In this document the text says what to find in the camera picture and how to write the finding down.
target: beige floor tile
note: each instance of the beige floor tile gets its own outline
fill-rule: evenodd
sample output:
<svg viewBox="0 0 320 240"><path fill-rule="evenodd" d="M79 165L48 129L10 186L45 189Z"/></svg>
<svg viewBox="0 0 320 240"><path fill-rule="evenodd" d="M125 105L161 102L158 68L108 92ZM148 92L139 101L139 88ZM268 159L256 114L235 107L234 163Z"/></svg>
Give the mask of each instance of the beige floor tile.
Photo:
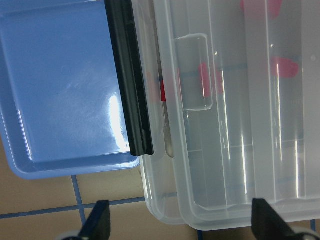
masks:
<svg viewBox="0 0 320 240"><path fill-rule="evenodd" d="M315 220L315 230L320 234L320 219Z"/></svg>
<svg viewBox="0 0 320 240"><path fill-rule="evenodd" d="M77 179L84 204L144 196L140 167L78 175Z"/></svg>
<svg viewBox="0 0 320 240"><path fill-rule="evenodd" d="M71 177L24 180L8 166L0 140L0 214L73 206L77 204Z"/></svg>
<svg viewBox="0 0 320 240"><path fill-rule="evenodd" d="M251 227L241 227L216 231L204 231L204 240L255 240Z"/></svg>
<svg viewBox="0 0 320 240"><path fill-rule="evenodd" d="M306 229L311 229L310 221L294 221L288 223L290 227L301 227Z"/></svg>
<svg viewBox="0 0 320 240"><path fill-rule="evenodd" d="M86 217L92 208L85 209ZM197 231L187 225L167 225L151 215L146 203L110 206L110 240L197 240Z"/></svg>
<svg viewBox="0 0 320 240"><path fill-rule="evenodd" d="M54 240L82 227L78 210L0 219L1 239Z"/></svg>

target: blue grout line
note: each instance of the blue grout line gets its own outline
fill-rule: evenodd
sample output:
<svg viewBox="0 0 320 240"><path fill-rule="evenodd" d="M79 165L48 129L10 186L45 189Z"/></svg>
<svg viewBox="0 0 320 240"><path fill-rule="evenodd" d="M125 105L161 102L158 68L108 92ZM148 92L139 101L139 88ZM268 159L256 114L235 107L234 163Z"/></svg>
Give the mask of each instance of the blue grout line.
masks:
<svg viewBox="0 0 320 240"><path fill-rule="evenodd" d="M73 185L75 185L75 189L77 188L78 181L72 181ZM72 211L72 210L81 210L83 212L83 218L84 223L86 222L86 216L84 209L91 209L95 207L95 203L90 204L82 204L81 196L79 199L77 199L77 202L79 200L78 205L76 206L63 206L63 207L55 207L55 208L48 208L48 209L42 209L42 210L35 210L35 211L28 211L28 212L18 212L18 213L6 213L6 214L0 214L0 219L11 219L11 218L19 218L19 217L26 217L26 216L34 216L34 215L41 215L41 214L52 214L52 213L59 213L59 212L66 212L66 211ZM130 203L138 203L138 202L144 202L144 197L135 197L135 198L128 198L123 200L115 200L110 201L110 205L121 205L121 204L130 204Z"/></svg>
<svg viewBox="0 0 320 240"><path fill-rule="evenodd" d="M112 205L121 205L121 204L132 204L132 203L139 203L139 202L144 202L145 197L134 197L134 198L127 198L127 199L122 199L122 200L115 200L115 201L110 201L110 206ZM89 204L84 204L83 208L85 209L92 209L95 207L95 203L89 203Z"/></svg>
<svg viewBox="0 0 320 240"><path fill-rule="evenodd" d="M201 230L197 230L198 233L198 240L204 240L204 237L202 235L202 231Z"/></svg>
<svg viewBox="0 0 320 240"><path fill-rule="evenodd" d="M43 209L43 210L27 211L27 212L7 213L7 214L1 214L0 219L11 219L11 218L34 216L34 215L40 215L40 214L52 214L52 213L72 211L72 210L78 210L78 209L79 209L78 206L64 206L64 207L55 207L55 208L49 208L49 209Z"/></svg>
<svg viewBox="0 0 320 240"><path fill-rule="evenodd" d="M313 231L317 231L316 229L316 220L310 220L310 227Z"/></svg>
<svg viewBox="0 0 320 240"><path fill-rule="evenodd" d="M78 204L78 209L79 209L79 213L80 213L81 222L82 222L82 225L85 225L85 223L86 223L86 215L85 215L84 205L82 203L82 198L81 198L81 194L80 194L80 189L79 189L77 176L76 175L72 175L71 179L72 179L72 184L73 184L73 188L74 188L76 203Z"/></svg>

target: clear plastic storage box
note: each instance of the clear plastic storage box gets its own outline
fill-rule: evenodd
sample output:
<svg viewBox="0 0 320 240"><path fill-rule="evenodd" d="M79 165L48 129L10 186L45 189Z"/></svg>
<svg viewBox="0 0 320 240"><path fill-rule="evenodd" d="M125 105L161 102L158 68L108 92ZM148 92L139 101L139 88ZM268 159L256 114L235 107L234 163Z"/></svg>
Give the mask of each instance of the clear plastic storage box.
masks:
<svg viewBox="0 0 320 240"><path fill-rule="evenodd" d="M154 155L141 157L153 215L244 227L264 198L286 221L319 218L320 1L132 2L143 69L160 59L166 98L161 110L146 77L158 101Z"/></svg>

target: black rubber strip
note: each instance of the black rubber strip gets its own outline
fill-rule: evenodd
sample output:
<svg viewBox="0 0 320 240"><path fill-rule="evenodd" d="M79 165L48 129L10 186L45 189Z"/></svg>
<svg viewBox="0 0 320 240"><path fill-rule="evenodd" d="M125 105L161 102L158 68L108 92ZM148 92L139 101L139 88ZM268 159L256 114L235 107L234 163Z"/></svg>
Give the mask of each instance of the black rubber strip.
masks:
<svg viewBox="0 0 320 240"><path fill-rule="evenodd" d="M154 154L131 0L104 0L130 152Z"/></svg>

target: blue plastic tray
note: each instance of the blue plastic tray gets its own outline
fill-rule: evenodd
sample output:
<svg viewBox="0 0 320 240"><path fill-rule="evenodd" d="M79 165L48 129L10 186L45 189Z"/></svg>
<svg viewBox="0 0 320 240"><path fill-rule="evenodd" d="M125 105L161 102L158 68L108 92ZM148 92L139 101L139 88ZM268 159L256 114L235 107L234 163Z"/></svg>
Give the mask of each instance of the blue plastic tray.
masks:
<svg viewBox="0 0 320 240"><path fill-rule="evenodd" d="M24 179L132 168L102 0L0 1L0 133Z"/></svg>

